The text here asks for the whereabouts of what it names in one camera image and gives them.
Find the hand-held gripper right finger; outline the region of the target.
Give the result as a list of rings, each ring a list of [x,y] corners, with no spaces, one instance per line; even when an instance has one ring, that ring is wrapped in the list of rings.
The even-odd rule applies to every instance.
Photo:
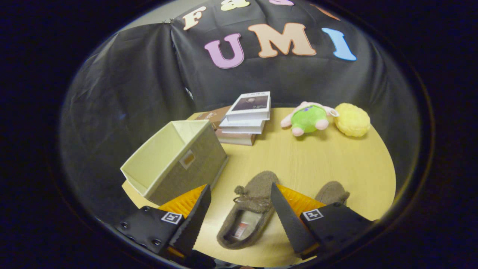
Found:
[[[373,224],[342,203],[325,205],[276,183],[271,186],[270,200],[301,259],[337,253]]]

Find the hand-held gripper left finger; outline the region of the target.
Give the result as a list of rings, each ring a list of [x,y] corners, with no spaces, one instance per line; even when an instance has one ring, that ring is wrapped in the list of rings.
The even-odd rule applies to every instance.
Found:
[[[160,207],[143,206],[116,225],[125,237],[166,258],[191,255],[211,203],[209,184],[202,185]]]

